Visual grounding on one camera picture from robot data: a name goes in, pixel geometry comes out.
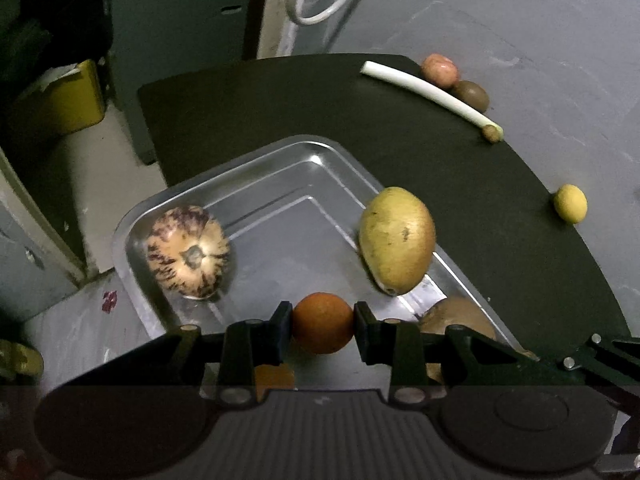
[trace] small yellow lemon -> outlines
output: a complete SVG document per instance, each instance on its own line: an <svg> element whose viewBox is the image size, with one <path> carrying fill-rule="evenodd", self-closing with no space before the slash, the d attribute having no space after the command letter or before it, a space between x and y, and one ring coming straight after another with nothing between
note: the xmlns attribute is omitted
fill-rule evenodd
<svg viewBox="0 0 640 480"><path fill-rule="evenodd" d="M564 184L554 197L554 206L560 218L569 224L582 222L587 216L587 197L580 188Z"/></svg>

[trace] fruit stem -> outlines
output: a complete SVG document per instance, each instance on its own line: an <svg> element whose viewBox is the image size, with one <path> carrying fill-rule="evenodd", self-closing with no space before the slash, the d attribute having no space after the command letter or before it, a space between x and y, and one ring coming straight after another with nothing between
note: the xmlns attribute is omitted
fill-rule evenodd
<svg viewBox="0 0 640 480"><path fill-rule="evenodd" d="M192 270L200 267L202 259L204 258L204 252L198 245L192 245L183 253L180 253L184 263Z"/></svg>

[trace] screw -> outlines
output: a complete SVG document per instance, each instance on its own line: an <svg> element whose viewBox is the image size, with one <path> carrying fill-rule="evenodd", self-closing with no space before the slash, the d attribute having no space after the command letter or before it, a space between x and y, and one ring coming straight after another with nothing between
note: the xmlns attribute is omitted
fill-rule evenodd
<svg viewBox="0 0 640 480"><path fill-rule="evenodd" d="M251 393L244 388L225 388L220 392L220 400L225 404L241 406L251 400Z"/></svg>
<svg viewBox="0 0 640 480"><path fill-rule="evenodd" d="M420 388L406 386L398 388L394 393L394 398L402 404L420 404L426 399L427 395Z"/></svg>

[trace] kiwi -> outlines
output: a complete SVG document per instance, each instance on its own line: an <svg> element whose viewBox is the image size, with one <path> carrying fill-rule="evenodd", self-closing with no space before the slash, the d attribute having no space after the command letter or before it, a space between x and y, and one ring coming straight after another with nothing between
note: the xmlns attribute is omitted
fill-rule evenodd
<svg viewBox="0 0 640 480"><path fill-rule="evenodd" d="M484 88L473 81L458 81L453 85L451 93L481 114L485 113L489 107L489 96L484 91Z"/></svg>

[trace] gray floor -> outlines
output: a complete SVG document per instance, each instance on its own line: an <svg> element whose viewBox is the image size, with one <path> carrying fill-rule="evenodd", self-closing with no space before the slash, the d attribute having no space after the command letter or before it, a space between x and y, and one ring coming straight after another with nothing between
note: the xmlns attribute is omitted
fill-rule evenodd
<svg viewBox="0 0 640 480"><path fill-rule="evenodd" d="M102 122L63 139L87 257L98 272L113 267L111 236L136 204L166 188L158 164L133 152L123 114L109 104Z"/></svg>
<svg viewBox="0 0 640 480"><path fill-rule="evenodd" d="M110 312L107 292L116 293ZM149 341L118 275L111 270L24 324L22 334L45 361L40 381L48 392Z"/></svg>

